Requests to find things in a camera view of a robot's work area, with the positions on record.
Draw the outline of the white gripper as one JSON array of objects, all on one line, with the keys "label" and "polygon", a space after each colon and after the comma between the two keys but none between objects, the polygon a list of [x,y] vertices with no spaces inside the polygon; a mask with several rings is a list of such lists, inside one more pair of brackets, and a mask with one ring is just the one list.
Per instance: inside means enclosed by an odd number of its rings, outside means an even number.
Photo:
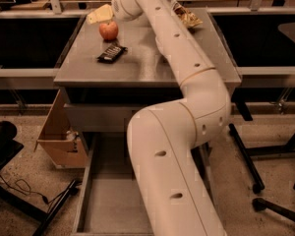
[{"label": "white gripper", "polygon": [[122,21],[133,20],[134,0],[112,0],[111,5],[112,8],[109,4],[104,4],[88,13],[87,23],[92,25],[95,23],[109,22],[112,20],[113,14],[117,19]]}]

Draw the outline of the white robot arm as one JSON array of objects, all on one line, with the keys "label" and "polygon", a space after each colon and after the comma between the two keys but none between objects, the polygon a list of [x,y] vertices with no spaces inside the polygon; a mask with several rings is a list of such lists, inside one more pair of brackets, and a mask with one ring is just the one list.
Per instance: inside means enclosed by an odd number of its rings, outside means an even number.
[{"label": "white robot arm", "polygon": [[230,96],[171,0],[112,0],[114,17],[147,17],[182,98],[138,111],[127,129],[131,163],[154,236],[227,236],[192,158],[230,116]]}]

